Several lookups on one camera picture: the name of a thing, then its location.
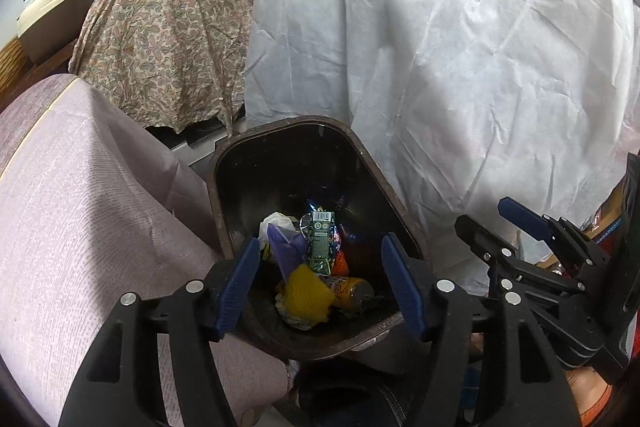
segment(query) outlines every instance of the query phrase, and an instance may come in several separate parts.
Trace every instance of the silver bolt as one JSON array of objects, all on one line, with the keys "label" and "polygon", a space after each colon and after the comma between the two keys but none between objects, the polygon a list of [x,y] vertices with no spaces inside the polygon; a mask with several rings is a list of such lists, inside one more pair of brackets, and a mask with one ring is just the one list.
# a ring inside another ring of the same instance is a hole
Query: silver bolt
[{"label": "silver bolt", "polygon": [[456,288],[456,285],[453,284],[449,279],[440,279],[438,282],[436,282],[436,288],[441,292],[449,293]]},{"label": "silver bolt", "polygon": [[122,304],[123,306],[129,306],[130,304],[133,304],[136,301],[136,294],[135,293],[125,293],[122,297],[120,297],[120,304]]},{"label": "silver bolt", "polygon": [[522,302],[522,297],[520,297],[516,292],[507,292],[504,294],[504,300],[509,304],[516,306]]},{"label": "silver bolt", "polygon": [[185,288],[189,293],[198,293],[202,291],[202,289],[204,288],[204,282],[194,280],[194,281],[188,282]]}]

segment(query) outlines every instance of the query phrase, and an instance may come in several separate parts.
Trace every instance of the paisley pattern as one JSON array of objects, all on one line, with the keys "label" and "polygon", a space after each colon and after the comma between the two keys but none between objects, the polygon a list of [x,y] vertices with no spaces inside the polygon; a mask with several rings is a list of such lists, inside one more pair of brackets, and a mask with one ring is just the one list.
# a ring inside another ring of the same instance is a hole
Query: paisley pattern
[{"label": "paisley pattern", "polygon": [[244,102],[248,0],[96,0],[69,72],[144,126],[182,131]]}]

